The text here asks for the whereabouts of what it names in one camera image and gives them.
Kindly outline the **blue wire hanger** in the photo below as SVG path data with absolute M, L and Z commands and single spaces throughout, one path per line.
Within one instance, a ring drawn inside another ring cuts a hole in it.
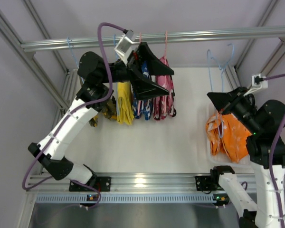
M 225 69 L 227 68 L 227 66 L 229 65 L 230 61 L 232 60 L 233 56 L 234 56 L 234 52 L 235 52 L 235 48 L 234 48 L 234 44 L 233 43 L 229 43 L 228 44 L 228 47 L 231 47 L 232 50 L 231 50 L 231 55 L 229 57 L 229 59 L 225 62 L 225 63 L 220 63 L 218 61 L 217 58 L 215 58 L 213 55 L 212 55 L 212 52 L 210 49 L 207 50 L 207 68 L 208 68 L 208 74 L 209 74 L 209 81 L 210 81 L 210 89 L 211 89 L 211 92 L 213 92 L 213 84 L 212 84 L 212 77 L 211 77 L 211 70 L 210 70 L 210 61 L 213 60 L 219 70 L 220 70 L 220 77 L 221 77 L 221 90 L 222 92 L 224 92 L 224 88 L 225 88 L 225 83 L 224 83 L 224 77 L 223 77 L 223 74 L 225 72 Z M 223 122 L 223 118 L 222 118 L 222 115 L 219 114 L 218 111 L 216 111 L 215 113 L 215 123 L 217 124 L 217 127 L 218 127 L 218 136 L 219 136 L 219 139 L 222 139 L 223 136 L 224 136 L 224 122 Z

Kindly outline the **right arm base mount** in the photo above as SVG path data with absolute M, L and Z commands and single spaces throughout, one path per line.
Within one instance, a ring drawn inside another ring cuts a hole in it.
M 216 190 L 216 185 L 210 175 L 195 176 L 197 191 L 213 191 Z

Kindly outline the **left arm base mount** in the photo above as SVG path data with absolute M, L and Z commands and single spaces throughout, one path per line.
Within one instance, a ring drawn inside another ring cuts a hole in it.
M 92 187 L 100 192 L 109 192 L 111 188 L 111 177 L 109 176 L 100 176 L 100 177 L 93 177 L 89 180 L 85 185 Z M 84 192 L 84 191 L 91 191 L 90 188 L 84 187 L 82 185 L 76 184 L 73 181 L 70 182 L 69 185 L 70 192 Z

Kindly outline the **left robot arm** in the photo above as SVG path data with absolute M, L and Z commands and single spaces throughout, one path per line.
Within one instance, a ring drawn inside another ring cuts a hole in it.
M 82 128 L 107 105 L 113 90 L 107 83 L 130 82 L 139 100 L 167 95 L 168 90 L 147 78 L 143 67 L 151 76 L 173 75 L 174 71 L 158 59 L 146 42 L 130 51 L 128 62 L 108 63 L 95 52 L 84 53 L 79 61 L 78 75 L 85 82 L 76 94 L 69 110 L 53 130 L 40 142 L 31 143 L 29 152 L 55 180 L 93 186 L 96 174 L 86 165 L 78 165 L 65 157 L 65 152 Z

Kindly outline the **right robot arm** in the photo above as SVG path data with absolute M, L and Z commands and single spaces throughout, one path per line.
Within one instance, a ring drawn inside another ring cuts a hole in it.
M 280 137 L 285 104 L 268 100 L 257 109 L 246 97 L 247 91 L 238 87 L 207 96 L 220 114 L 233 114 L 251 133 L 246 148 L 255 174 L 257 201 L 250 198 L 230 166 L 211 169 L 211 180 L 226 192 L 241 228 L 285 228 L 285 144 Z

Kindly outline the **orange trousers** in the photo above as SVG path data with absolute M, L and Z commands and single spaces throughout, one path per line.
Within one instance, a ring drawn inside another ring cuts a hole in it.
M 215 112 L 206 121 L 205 130 L 212 156 L 221 153 L 230 162 L 239 163 L 248 155 L 246 139 L 251 133 L 233 114 Z

